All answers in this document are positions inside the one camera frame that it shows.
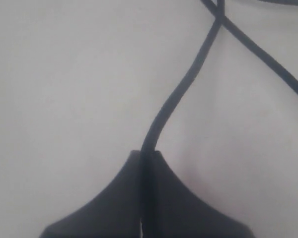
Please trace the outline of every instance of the white background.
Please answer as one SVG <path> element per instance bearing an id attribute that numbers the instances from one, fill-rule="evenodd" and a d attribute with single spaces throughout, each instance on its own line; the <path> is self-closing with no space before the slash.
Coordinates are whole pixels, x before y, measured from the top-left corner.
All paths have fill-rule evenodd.
<path id="1" fill-rule="evenodd" d="M 298 78 L 298 7 L 226 2 Z M 110 182 L 213 20 L 198 0 L 0 0 L 0 238 L 38 237 Z M 228 31 L 158 149 L 258 238 L 298 238 L 298 96 Z"/>

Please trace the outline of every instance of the white surface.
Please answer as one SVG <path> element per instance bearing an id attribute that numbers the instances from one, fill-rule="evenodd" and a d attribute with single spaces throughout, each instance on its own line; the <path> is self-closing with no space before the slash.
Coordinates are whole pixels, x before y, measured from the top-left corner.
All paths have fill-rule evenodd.
<path id="1" fill-rule="evenodd" d="M 298 78 L 298 8 L 227 15 Z M 213 17 L 198 0 L 0 0 L 0 238 L 35 238 L 139 149 Z M 298 96 L 221 30 L 158 149 L 258 238 L 298 238 Z"/>

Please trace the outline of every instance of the wall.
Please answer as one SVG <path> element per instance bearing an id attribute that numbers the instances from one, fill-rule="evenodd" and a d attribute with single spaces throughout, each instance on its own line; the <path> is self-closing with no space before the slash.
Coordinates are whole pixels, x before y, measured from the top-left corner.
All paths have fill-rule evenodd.
<path id="1" fill-rule="evenodd" d="M 298 8 L 226 5 L 298 78 Z M 109 183 L 213 20 L 198 0 L 0 0 L 0 238 L 38 237 Z M 298 238 L 298 96 L 226 30 L 158 149 L 259 238 Z"/>

